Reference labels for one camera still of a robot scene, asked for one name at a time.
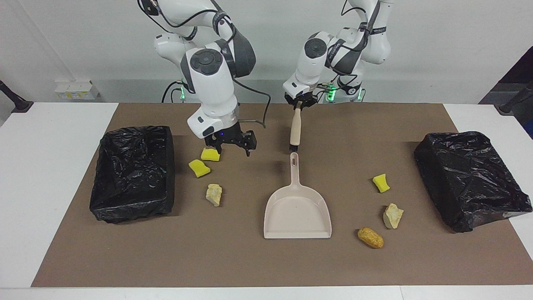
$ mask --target black garbage bag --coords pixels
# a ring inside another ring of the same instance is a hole
[[[100,141],[89,209],[120,223],[166,214],[174,205],[174,145],[167,126],[127,127]]]
[[[531,201],[482,133],[430,133],[415,160],[431,200],[455,232],[531,212]]]

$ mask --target dustpan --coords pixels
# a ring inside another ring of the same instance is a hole
[[[265,209],[265,239],[328,239],[332,235],[324,198],[300,184],[298,154],[290,155],[289,186],[270,196]]]

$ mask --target green light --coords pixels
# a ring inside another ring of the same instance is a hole
[[[363,102],[363,99],[365,98],[365,95],[366,95],[366,90],[365,89],[360,89],[359,90],[359,94],[357,95],[357,102]]]
[[[335,86],[330,84],[330,85],[328,85],[328,89],[330,91],[328,91],[328,95],[326,96],[326,100],[328,102],[335,102],[335,93],[337,92]]]

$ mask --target dustpan handle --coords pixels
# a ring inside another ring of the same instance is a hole
[[[300,145],[300,136],[302,135],[302,116],[301,108],[296,108],[294,110],[293,122],[290,126],[290,144],[291,146]]]
[[[290,185],[300,185],[300,162],[296,152],[290,154]]]

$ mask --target white table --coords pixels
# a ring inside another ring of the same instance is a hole
[[[533,195],[533,140],[493,106],[445,105]],[[533,299],[533,286],[30,288],[117,104],[35,103],[0,127],[0,299]],[[511,219],[530,256],[533,214]]]

